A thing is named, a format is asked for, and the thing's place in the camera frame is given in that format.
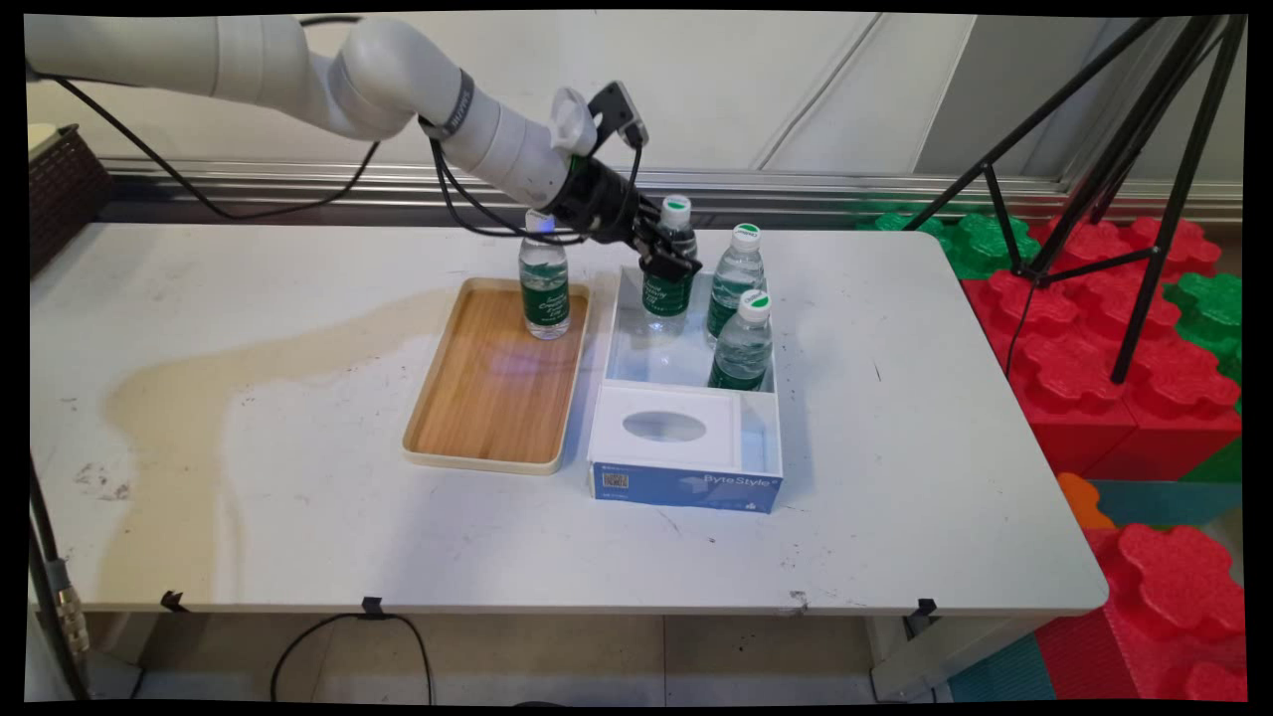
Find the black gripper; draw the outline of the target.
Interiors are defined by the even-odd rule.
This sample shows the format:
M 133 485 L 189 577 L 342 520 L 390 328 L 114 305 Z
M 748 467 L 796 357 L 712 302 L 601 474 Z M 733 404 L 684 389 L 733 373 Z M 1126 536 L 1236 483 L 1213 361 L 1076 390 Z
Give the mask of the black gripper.
M 547 213 L 579 240 L 600 245 L 631 245 L 636 240 L 639 268 L 645 276 L 684 282 L 703 264 L 673 245 L 680 232 L 677 208 L 640 208 L 636 173 L 620 175 L 594 157 L 572 157 L 566 178 Z M 636 217 L 640 210 L 640 233 Z

